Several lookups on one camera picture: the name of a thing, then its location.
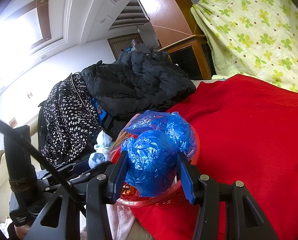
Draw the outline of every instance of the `black floral fabric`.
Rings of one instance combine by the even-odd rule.
[[[48,134],[42,155],[53,165],[74,160],[87,144],[94,145],[93,138],[102,130],[80,73],[52,88],[44,104],[44,117]]]

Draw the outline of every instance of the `plastic bag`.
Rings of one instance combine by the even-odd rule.
[[[191,125],[178,112],[160,113],[147,110],[136,117],[129,127],[128,133],[139,136],[144,131],[159,130],[169,135],[190,160],[197,150],[197,141]]]
[[[140,196],[156,197],[171,186],[177,172],[179,149],[168,135],[148,130],[137,139],[131,137],[124,141],[121,150],[126,150],[129,156],[126,182]]]

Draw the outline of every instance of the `cream chair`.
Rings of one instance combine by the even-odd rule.
[[[38,148],[38,115],[29,120],[27,125],[30,126],[31,143],[37,149]],[[31,162],[34,165],[36,171],[40,171],[40,164],[31,157]],[[9,175],[5,162],[4,150],[0,150],[0,223],[5,221],[5,217],[9,215],[9,201],[11,197],[11,189],[9,185]]]

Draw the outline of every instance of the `blue garment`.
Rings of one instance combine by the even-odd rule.
[[[97,110],[98,121],[99,121],[99,124],[101,125],[104,118],[107,116],[107,113],[98,104],[97,100],[95,100],[94,98],[91,98],[91,101],[92,101],[94,108]]]

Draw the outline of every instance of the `brown ceiling frame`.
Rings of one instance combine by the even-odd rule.
[[[26,14],[27,12],[37,9],[39,25],[41,29],[42,39],[35,42],[30,46],[30,49],[34,49],[36,46],[41,45],[42,43],[50,40],[51,30],[50,30],[50,20],[49,20],[49,0],[34,0],[22,8],[15,11],[6,20],[14,20],[19,18],[20,16]]]

